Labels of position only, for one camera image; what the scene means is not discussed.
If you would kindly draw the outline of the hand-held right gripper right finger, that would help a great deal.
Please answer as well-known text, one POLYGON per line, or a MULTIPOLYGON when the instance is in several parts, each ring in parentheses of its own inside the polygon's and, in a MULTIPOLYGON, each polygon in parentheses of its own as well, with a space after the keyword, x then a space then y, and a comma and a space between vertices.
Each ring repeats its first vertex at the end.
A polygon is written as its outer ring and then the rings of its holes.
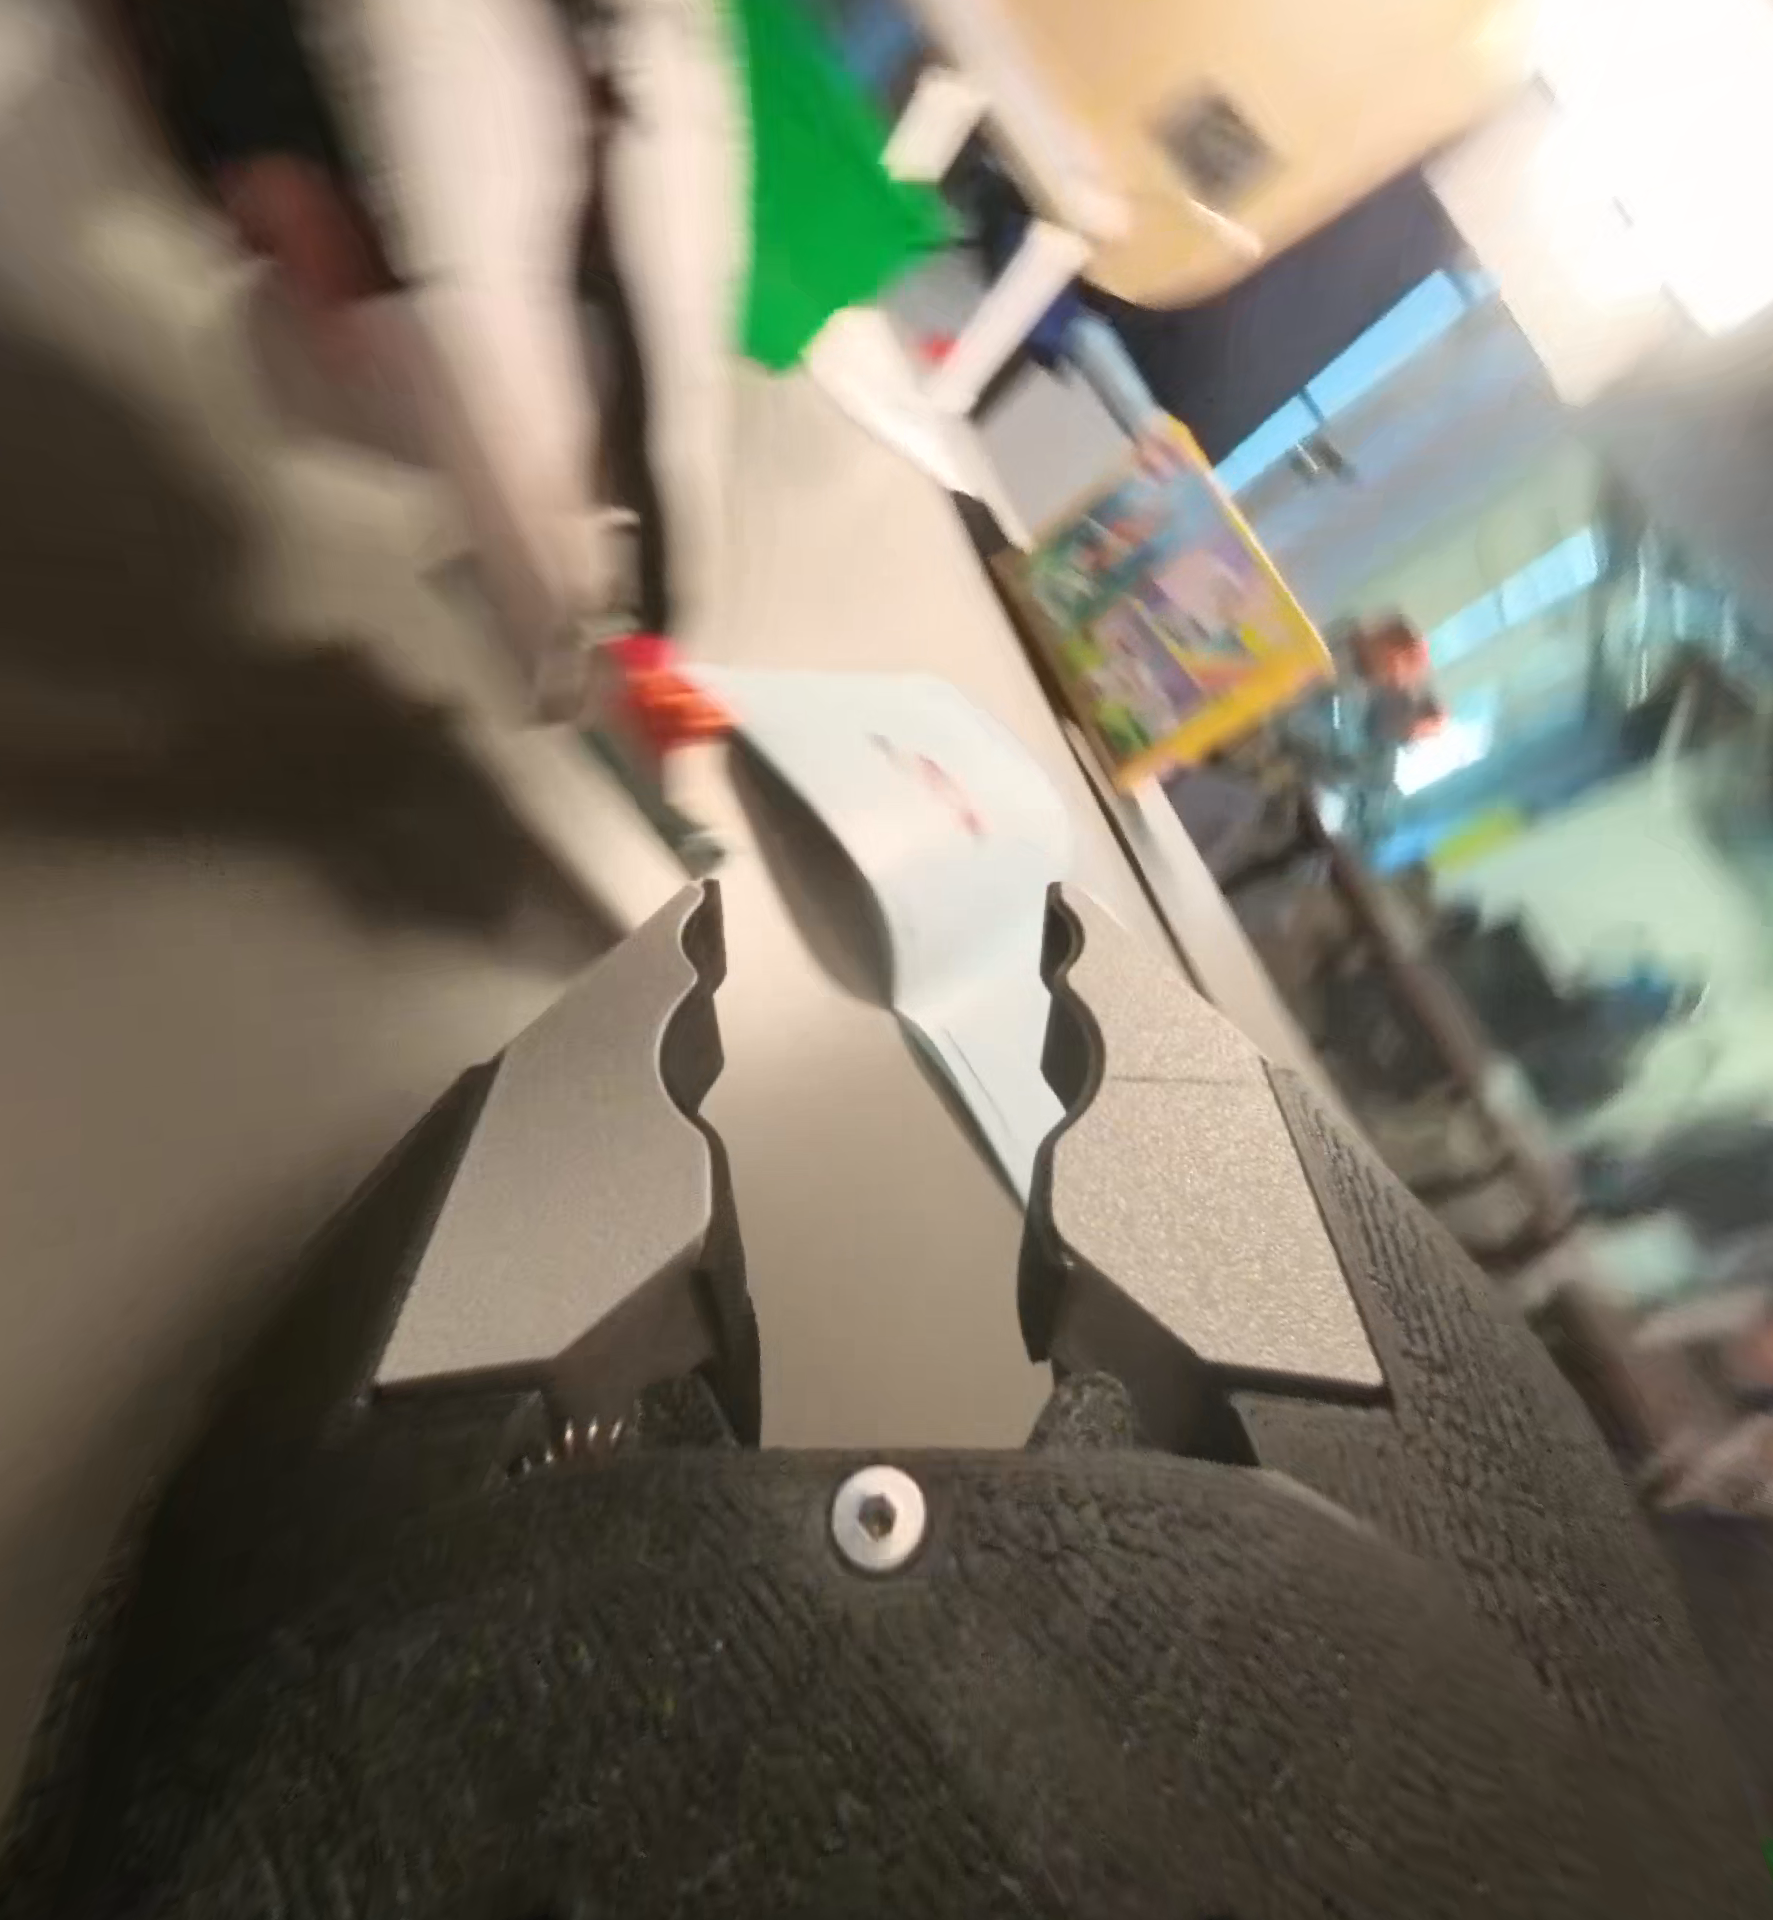
POLYGON ((1270 1058, 1109 909, 1049 888, 1025 1353, 1142 1384, 1383 1395, 1270 1058))

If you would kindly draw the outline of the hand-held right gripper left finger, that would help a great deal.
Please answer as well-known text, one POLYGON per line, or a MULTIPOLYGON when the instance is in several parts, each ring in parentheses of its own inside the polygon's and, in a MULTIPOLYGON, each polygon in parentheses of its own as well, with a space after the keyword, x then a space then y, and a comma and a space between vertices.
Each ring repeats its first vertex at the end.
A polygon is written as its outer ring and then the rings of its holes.
POLYGON ((736 1443, 761 1350, 724 1142, 723 891, 687 885, 495 1058, 402 1303, 383 1397, 526 1388, 575 1443, 699 1379, 736 1443))

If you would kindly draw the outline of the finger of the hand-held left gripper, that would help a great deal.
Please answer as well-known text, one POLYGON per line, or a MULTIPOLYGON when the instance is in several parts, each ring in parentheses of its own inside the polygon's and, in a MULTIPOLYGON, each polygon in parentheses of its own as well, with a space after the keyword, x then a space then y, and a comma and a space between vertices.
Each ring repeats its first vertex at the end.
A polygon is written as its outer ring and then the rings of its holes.
POLYGON ((615 561, 577 302, 590 101, 567 31, 554 3, 358 2, 333 59, 491 604, 537 717, 574 721, 615 561))
POLYGON ((675 630, 729 575, 744 293, 744 80, 729 3, 631 7, 631 284, 675 630))

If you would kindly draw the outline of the red and orange lego model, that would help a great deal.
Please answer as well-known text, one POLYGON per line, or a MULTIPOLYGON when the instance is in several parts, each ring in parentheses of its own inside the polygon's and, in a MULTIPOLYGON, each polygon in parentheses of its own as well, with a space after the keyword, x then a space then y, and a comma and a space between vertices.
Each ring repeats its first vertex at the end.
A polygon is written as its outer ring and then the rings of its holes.
POLYGON ((736 721, 669 637, 634 630, 590 652, 586 727, 657 760, 724 739, 736 721))

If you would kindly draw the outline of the yellow lego set box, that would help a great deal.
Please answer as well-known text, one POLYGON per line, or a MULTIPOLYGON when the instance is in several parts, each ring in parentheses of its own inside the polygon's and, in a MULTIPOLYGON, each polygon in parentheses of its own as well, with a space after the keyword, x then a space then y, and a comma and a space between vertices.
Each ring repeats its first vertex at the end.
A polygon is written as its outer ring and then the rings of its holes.
POLYGON ((1335 676, 1278 563, 1169 414, 1035 540, 1018 582, 1115 792, 1238 746, 1335 676))

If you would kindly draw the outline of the person's left hand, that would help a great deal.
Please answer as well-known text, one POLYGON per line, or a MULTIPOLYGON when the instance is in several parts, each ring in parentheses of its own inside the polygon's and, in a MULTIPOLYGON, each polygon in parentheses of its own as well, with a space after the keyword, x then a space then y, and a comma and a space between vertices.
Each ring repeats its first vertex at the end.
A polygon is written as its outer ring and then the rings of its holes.
POLYGON ((396 288, 363 204, 320 166, 251 156, 220 169, 219 195, 235 237, 295 307, 333 316, 396 288))

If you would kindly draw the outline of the green cloth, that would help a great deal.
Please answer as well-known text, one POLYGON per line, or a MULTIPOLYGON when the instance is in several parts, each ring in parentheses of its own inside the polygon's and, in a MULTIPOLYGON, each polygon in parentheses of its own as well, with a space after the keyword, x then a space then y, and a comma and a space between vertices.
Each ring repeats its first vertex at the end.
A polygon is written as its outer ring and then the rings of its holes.
POLYGON ((934 185, 889 172, 885 119, 802 3, 729 2, 723 14, 750 137, 740 345, 785 374, 832 316, 946 249, 953 222, 934 185))

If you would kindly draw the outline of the open pale blue instruction booklet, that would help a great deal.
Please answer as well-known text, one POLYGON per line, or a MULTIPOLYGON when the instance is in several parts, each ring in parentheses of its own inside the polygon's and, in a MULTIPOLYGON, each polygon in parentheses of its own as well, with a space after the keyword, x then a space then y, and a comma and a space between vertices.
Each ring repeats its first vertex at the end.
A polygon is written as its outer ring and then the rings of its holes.
POLYGON ((1073 875, 1053 782, 934 676, 707 665, 702 681, 853 870, 899 1027, 1025 1200, 1062 1117, 1042 1068, 1045 909, 1073 875))

